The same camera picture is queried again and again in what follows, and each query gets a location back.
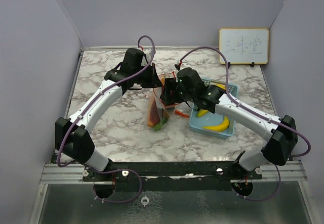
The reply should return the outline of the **clear orange zip bag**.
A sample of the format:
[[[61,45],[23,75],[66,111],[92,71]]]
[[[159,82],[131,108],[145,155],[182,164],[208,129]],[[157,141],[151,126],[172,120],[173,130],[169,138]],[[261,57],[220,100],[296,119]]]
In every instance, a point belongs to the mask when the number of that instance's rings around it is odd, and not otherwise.
[[[185,118],[190,117],[188,114],[182,112],[181,110],[175,110],[175,114],[180,115],[180,116],[185,117]]]
[[[149,96],[146,119],[147,126],[154,131],[161,130],[168,123],[170,117],[174,114],[176,107],[180,104],[176,103],[166,106],[160,99],[165,79],[175,78],[176,73],[173,71],[171,73],[161,74],[158,77],[163,86],[152,90],[152,93]]]

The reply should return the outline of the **red orange papaya slice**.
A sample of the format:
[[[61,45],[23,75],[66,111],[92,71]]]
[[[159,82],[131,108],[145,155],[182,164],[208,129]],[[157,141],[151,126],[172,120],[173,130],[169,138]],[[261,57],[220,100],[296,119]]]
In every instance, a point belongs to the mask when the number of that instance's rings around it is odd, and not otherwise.
[[[155,124],[159,123],[162,118],[169,118],[169,114],[159,98],[161,95],[161,89],[161,87],[154,88],[149,97],[146,122],[147,126],[151,129]]]

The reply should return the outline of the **green leaf vegetable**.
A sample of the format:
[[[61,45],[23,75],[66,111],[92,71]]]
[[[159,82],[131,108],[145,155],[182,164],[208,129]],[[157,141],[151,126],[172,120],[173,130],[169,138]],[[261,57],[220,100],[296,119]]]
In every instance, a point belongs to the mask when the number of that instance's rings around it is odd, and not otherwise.
[[[164,118],[161,119],[161,121],[160,121],[159,123],[155,124],[155,125],[152,127],[152,129],[153,129],[154,131],[161,130],[161,129],[164,127],[164,125],[166,125],[166,124],[168,123],[168,121],[169,121],[169,118],[164,117]]]

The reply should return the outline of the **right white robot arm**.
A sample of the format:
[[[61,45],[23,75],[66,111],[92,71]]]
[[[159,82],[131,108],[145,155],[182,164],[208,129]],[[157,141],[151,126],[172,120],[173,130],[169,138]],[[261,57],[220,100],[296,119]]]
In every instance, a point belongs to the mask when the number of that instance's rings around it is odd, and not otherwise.
[[[264,164],[285,165],[298,141],[292,117],[279,118],[257,110],[215,84],[206,85],[191,68],[180,70],[174,78],[166,78],[160,99],[167,106],[192,102],[199,109],[233,119],[265,140],[263,147],[239,154],[232,167],[238,179],[244,179]]]

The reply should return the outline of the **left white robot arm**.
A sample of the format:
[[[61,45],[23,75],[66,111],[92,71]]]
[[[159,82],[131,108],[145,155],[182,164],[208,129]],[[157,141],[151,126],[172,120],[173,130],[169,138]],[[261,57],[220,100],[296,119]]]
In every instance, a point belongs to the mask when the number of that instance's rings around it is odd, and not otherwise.
[[[76,162],[94,169],[101,181],[111,177],[110,159],[99,153],[91,132],[107,109],[135,84],[142,88],[161,87],[152,59],[155,50],[127,49],[122,62],[109,70],[96,92],[74,114],[55,122],[55,148]]]

